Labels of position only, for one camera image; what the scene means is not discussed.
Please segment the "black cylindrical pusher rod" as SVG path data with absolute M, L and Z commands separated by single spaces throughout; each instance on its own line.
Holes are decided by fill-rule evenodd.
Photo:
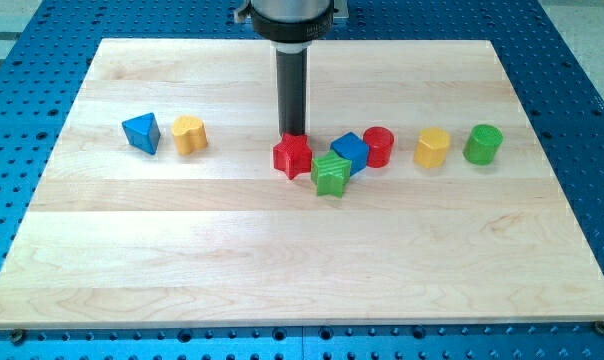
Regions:
M 307 106 L 307 48 L 309 42 L 273 42 L 279 133 L 304 135 Z

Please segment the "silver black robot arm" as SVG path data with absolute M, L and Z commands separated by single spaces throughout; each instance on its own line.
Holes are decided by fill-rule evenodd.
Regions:
M 282 135 L 306 133 L 307 50 L 331 30 L 334 14 L 334 0 L 245 0 L 233 12 L 236 23 L 249 20 L 275 50 Z

